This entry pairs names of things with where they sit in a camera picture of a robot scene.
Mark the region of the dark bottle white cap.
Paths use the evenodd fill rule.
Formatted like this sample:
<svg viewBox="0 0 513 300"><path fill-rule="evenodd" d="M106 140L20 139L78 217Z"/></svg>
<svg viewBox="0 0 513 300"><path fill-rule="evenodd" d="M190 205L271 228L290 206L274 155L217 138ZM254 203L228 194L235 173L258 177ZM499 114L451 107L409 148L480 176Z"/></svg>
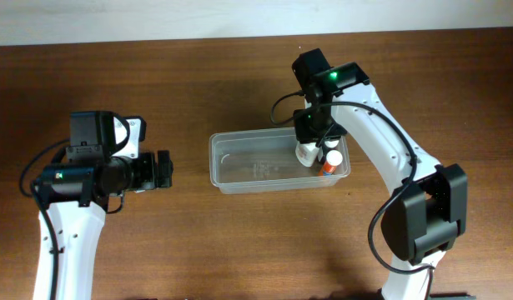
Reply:
<svg viewBox="0 0 513 300"><path fill-rule="evenodd" d="M326 155L329 151L335 150L339 145L339 139L335 140L326 140L320 144L319 152L317 156L317 161L321 164L324 164L326 160Z"/></svg>

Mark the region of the white pump bottle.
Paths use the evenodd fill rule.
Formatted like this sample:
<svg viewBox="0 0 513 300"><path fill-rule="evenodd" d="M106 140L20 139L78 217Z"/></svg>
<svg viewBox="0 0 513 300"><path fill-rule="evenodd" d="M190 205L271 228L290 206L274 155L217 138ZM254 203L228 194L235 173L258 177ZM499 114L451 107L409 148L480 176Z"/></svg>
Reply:
<svg viewBox="0 0 513 300"><path fill-rule="evenodd" d="M310 168L318 156L319 147L316 146L315 142L297 142L294 152L299 162L303 166Z"/></svg>

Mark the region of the orange glue stick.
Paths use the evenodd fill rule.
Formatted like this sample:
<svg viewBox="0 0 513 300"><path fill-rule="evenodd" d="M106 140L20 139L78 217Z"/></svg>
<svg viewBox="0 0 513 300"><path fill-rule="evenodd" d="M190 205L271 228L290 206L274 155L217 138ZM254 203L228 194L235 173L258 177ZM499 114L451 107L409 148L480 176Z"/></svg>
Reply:
<svg viewBox="0 0 513 300"><path fill-rule="evenodd" d="M343 155L338 150L330 150L325 155L324 164L319 170L320 176L329 176L343 162Z"/></svg>

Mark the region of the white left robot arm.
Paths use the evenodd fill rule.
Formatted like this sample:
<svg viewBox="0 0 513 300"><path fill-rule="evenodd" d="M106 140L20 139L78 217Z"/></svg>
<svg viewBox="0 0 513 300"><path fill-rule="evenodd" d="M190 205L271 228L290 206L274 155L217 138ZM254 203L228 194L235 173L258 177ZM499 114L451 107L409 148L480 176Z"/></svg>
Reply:
<svg viewBox="0 0 513 300"><path fill-rule="evenodd" d="M60 149L30 184L41 238L36 299L91 298L98 241L112 213L109 199L173 184L167 150L82 161L64 155Z"/></svg>

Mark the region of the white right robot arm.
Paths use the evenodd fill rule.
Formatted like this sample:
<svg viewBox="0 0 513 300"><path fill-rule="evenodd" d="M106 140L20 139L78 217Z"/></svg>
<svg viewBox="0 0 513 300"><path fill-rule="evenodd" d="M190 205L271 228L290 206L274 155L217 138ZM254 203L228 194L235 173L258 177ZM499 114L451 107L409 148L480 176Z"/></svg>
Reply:
<svg viewBox="0 0 513 300"><path fill-rule="evenodd" d="M429 299L435 268L466 230L468 179L457 164L443 166L391 116L368 76L354 62L331 67L325 60L298 58L292 65L306 108L296 111L295 154L311 166L327 140L349 133L380 173L390 199L375 225L390 251L382 261L390 275L383 299Z"/></svg>

